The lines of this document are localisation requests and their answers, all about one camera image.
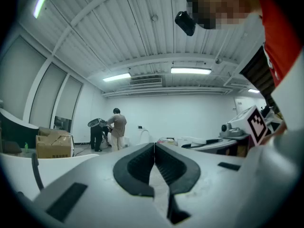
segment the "person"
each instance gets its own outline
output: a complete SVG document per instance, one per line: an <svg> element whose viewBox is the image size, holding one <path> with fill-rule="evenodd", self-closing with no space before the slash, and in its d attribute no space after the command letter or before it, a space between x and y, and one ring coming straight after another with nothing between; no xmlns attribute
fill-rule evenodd
<svg viewBox="0 0 304 228"><path fill-rule="evenodd" d="M118 151L123 148L123 136L127 120L124 115L120 114L120 110L115 108L114 115L107 121L111 132L112 151Z"/></svg>
<svg viewBox="0 0 304 228"><path fill-rule="evenodd" d="M100 144L103 140L103 129L100 125L91 127L91 149L96 152L101 152Z"/></svg>
<svg viewBox="0 0 304 228"><path fill-rule="evenodd" d="M108 126L103 126L102 131L103 131L103 136L104 136L106 145L107 145L108 147L111 147L111 145L110 145L110 143L109 143L109 140L108 140L109 127L108 127Z"/></svg>
<svg viewBox="0 0 304 228"><path fill-rule="evenodd" d="M287 16L274 0L187 0L192 18L206 29L239 24L250 14L260 16L265 29L264 52L275 86L278 86L298 58L302 44ZM274 135L287 129L283 121L278 129L265 137L266 144Z"/></svg>

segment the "dark pants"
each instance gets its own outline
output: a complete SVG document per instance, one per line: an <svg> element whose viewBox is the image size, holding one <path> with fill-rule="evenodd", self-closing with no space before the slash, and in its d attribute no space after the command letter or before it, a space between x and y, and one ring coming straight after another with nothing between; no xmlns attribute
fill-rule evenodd
<svg viewBox="0 0 304 228"><path fill-rule="evenodd" d="M95 151L100 150L100 144L103 140L102 136L102 128L98 125L95 127L91 127L91 148L92 150L95 149Z"/></svg>

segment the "white cloth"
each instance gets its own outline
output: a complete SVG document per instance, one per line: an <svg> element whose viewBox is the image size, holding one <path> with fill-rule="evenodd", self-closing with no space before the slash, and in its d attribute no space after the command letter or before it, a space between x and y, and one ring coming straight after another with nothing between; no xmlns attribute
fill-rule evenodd
<svg viewBox="0 0 304 228"><path fill-rule="evenodd" d="M111 135L111 144L112 144L112 151L118 151L123 149L123 137L115 137Z"/></svg>

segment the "corrugated metal ceiling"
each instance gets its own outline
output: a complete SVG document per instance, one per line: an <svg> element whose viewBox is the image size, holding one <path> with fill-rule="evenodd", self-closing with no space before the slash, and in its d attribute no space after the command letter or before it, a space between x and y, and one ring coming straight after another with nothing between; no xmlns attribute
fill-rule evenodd
<svg viewBox="0 0 304 228"><path fill-rule="evenodd" d="M175 15L185 9L186 0L46 0L37 19L29 6L19 22L105 92L128 85L129 80L105 84L103 78L126 72L160 75L164 87L223 86L236 69L246 65L248 53L263 33L261 21L249 16L242 25L222 30L197 28L188 37L174 23ZM188 56L176 60L172 54ZM216 57L223 62L215 64ZM212 74L171 75L172 63L211 68Z"/></svg>

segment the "black device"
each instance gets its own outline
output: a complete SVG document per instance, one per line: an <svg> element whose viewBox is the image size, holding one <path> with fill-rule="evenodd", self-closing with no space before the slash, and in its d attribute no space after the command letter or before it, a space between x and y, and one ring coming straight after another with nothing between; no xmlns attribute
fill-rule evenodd
<svg viewBox="0 0 304 228"><path fill-rule="evenodd" d="M204 29L215 28L215 19L212 19L209 14L198 14L197 1L187 0L187 10L191 10L191 15L189 15L187 11L181 11L175 17L175 23L187 34L187 36L194 35L196 24Z"/></svg>

